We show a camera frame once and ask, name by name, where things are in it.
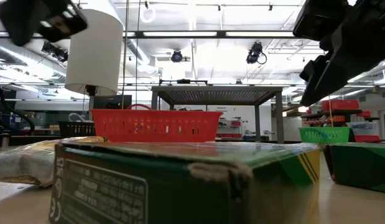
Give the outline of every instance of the storage rack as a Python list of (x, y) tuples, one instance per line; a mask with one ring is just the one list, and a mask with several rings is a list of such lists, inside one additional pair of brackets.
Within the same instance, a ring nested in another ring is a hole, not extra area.
[(159, 98), (174, 109), (174, 105), (232, 105), (254, 106), (256, 140), (260, 141), (259, 106), (276, 98), (277, 142), (284, 143), (284, 122), (282, 117), (282, 87), (278, 86), (153, 86), (153, 110), (158, 109)]

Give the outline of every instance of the ceiling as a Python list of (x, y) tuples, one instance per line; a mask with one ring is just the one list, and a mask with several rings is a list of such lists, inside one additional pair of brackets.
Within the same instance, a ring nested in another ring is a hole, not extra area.
[[(107, 0), (80, 1), (83, 8), (89, 8), (90, 5), (98, 2), (107, 3)], [(270, 10), (268, 0), (157, 0), (149, 1), (149, 8), (146, 9), (144, 1), (130, 0), (127, 30), (129, 32), (137, 30), (292, 30), (303, 3), (302, 0), (272, 0), (272, 10)], [(126, 21), (126, 0), (113, 0), (112, 5), (119, 19)], [(137, 39), (133, 41), (151, 61), (148, 64), (150, 67), (147, 68), (146, 65), (137, 62), (135, 55), (128, 50), (126, 77), (137, 78), (138, 83), (157, 83), (159, 68), (163, 79), (190, 78), (232, 84), (240, 79), (243, 83), (253, 84), (304, 84), (298, 78), (298, 74), (309, 60), (324, 54), (318, 42), (300, 39)], [(264, 65), (246, 63), (248, 50), (255, 41), (262, 43), (264, 53), (267, 55), (267, 62)], [(41, 52), (43, 43), (43, 40), (33, 40), (25, 48), (52, 63), (52, 70), (61, 66), (66, 73), (66, 63), (58, 63), (55, 58)], [(70, 40), (62, 40), (55, 45), (69, 50)], [(171, 62), (170, 56), (174, 50), (181, 50), (188, 60), (177, 64)], [(119, 77), (123, 76), (122, 63), (123, 57), (119, 62)], [(34, 68), (37, 70), (41, 66), (51, 67), (47, 64), (34, 65)], [(0, 70), (3, 69), (14, 68), (1, 66)], [(355, 82), (371, 84), (384, 77), (385, 73), (378, 72), (375, 75), (364, 75)], [(58, 83), (56, 80), (44, 80), (44, 82)], [(356, 89), (345, 90), (348, 93)]]

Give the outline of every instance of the red basket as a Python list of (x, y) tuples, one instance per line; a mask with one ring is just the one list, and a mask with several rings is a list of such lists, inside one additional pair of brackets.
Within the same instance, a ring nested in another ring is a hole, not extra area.
[(111, 142), (206, 142), (216, 138), (222, 112), (90, 110), (97, 136)]
[[(357, 100), (331, 100), (330, 104), (332, 106), (332, 110), (357, 110), (359, 108)], [(322, 102), (322, 110), (329, 110), (328, 100)]]

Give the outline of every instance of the green box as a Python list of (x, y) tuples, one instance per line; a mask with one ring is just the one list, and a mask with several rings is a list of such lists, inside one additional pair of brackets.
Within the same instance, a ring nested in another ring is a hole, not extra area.
[(49, 220), (317, 223), (319, 168), (314, 144), (63, 143)]
[(335, 183), (385, 193), (385, 144), (334, 144), (324, 154)]

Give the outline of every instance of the green basket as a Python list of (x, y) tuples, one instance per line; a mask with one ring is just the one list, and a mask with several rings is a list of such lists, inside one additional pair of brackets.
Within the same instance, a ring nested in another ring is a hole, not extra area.
[(350, 135), (349, 127), (322, 127), (322, 128), (299, 128), (302, 142), (311, 143), (345, 143)]

